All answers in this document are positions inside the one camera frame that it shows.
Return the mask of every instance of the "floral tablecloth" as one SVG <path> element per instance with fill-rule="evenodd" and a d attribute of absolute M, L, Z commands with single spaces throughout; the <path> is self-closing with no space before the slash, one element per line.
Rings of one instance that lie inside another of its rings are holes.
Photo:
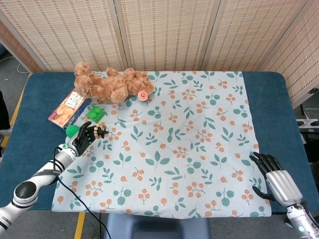
<path fill-rule="evenodd" d="M 110 131 L 61 175 L 91 211 L 166 218 L 270 216 L 241 72 L 148 72 L 146 102 L 98 105 Z M 87 121 L 84 111 L 76 122 Z M 59 183 L 56 212 L 83 205 Z"/>

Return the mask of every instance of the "green toy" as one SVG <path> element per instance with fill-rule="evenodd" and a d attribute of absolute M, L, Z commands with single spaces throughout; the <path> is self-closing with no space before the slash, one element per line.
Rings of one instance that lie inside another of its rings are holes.
<path fill-rule="evenodd" d="M 102 110 L 100 107 L 93 106 L 93 108 L 91 108 L 86 116 L 93 120 L 95 123 L 98 123 L 104 115 L 104 110 Z"/>
<path fill-rule="evenodd" d="M 72 138 L 78 131 L 80 127 L 77 125 L 69 125 L 68 128 L 66 128 L 66 135 L 70 138 Z"/>

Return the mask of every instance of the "gray chair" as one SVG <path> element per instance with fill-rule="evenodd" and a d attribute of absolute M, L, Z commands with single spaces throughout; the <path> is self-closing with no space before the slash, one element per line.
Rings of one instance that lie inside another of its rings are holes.
<path fill-rule="evenodd" d="M 169 219 L 128 214 L 108 214 L 112 239 L 210 239 L 207 218 Z M 109 239 L 104 232 L 104 239 Z"/>

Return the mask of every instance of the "blue table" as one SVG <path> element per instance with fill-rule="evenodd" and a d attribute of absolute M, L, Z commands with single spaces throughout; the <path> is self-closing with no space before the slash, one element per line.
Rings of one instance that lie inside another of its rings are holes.
<path fill-rule="evenodd" d="M 316 210 L 319 196 L 283 76 L 274 72 L 243 75 L 260 152 L 279 159 L 310 210 Z M 0 207 L 12 200 L 16 185 L 50 160 L 55 146 L 65 141 L 65 132 L 48 117 L 74 88 L 73 82 L 73 73 L 36 73 L 28 79 L 0 168 Z M 32 209 L 50 210 L 54 189 L 55 185 L 42 188 Z M 286 212 L 277 203 L 272 203 L 272 210 Z"/>

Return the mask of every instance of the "brown teddy bear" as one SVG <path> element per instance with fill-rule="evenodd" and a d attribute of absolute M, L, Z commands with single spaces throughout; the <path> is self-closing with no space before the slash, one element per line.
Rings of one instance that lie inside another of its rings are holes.
<path fill-rule="evenodd" d="M 94 74 L 89 65 L 79 62 L 74 70 L 74 86 L 79 95 L 96 99 L 98 103 L 121 103 L 128 96 L 127 85 L 123 76 L 114 68 L 106 69 L 108 78 Z"/>
<path fill-rule="evenodd" d="M 124 71 L 124 80 L 128 87 L 129 95 L 137 96 L 140 91 L 145 91 L 150 96 L 153 92 L 154 86 L 146 72 L 128 68 Z"/>

